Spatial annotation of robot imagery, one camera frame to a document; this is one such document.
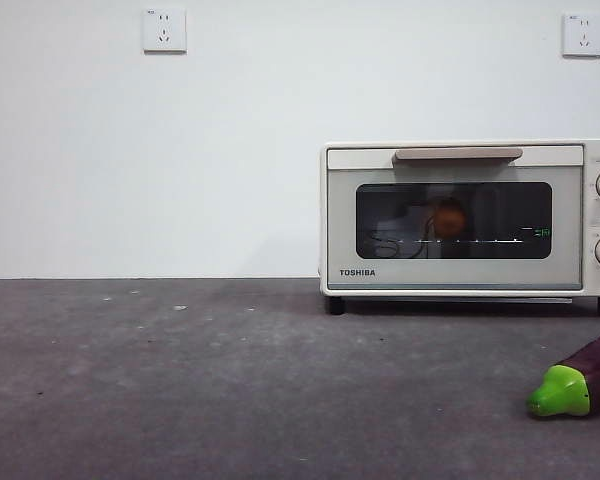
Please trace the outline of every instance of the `green eggplant stem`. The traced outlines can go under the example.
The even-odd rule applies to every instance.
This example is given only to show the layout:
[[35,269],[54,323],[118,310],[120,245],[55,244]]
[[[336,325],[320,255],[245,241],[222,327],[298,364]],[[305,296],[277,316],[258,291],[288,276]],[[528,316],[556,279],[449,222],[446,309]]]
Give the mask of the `green eggplant stem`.
[[554,365],[545,373],[542,386],[527,399],[527,408],[540,417],[560,413],[587,415],[590,403],[584,375],[575,368]]

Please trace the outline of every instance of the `toshiba logo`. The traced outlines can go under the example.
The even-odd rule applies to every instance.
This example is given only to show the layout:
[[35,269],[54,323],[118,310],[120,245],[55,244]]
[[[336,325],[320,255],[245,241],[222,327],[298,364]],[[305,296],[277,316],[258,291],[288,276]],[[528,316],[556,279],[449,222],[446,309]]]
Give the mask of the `toshiba logo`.
[[343,277],[375,277],[375,270],[340,270]]

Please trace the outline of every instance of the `electrical socket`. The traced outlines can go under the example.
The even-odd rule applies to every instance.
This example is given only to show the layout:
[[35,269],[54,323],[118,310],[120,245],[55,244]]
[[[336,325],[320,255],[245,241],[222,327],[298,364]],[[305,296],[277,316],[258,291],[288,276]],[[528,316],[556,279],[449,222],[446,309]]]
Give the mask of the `electrical socket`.
[[187,13],[183,9],[147,9],[144,12],[144,51],[187,51]]
[[600,57],[600,15],[594,13],[564,15],[562,55]]

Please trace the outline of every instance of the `toy eggplant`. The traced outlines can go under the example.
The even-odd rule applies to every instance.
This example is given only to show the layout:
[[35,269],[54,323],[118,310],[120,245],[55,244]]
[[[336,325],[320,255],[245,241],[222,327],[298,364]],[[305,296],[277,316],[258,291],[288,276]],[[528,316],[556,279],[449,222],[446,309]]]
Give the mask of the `toy eggplant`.
[[600,338],[551,367],[527,399],[527,408],[541,417],[599,413]]

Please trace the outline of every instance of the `floor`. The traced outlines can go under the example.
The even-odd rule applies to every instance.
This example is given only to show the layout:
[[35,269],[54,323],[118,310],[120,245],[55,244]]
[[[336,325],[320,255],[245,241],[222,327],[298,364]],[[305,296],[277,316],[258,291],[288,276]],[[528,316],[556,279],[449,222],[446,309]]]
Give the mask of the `floor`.
[[524,409],[592,301],[330,317],[317,290],[0,281],[0,480],[600,478],[600,416]]

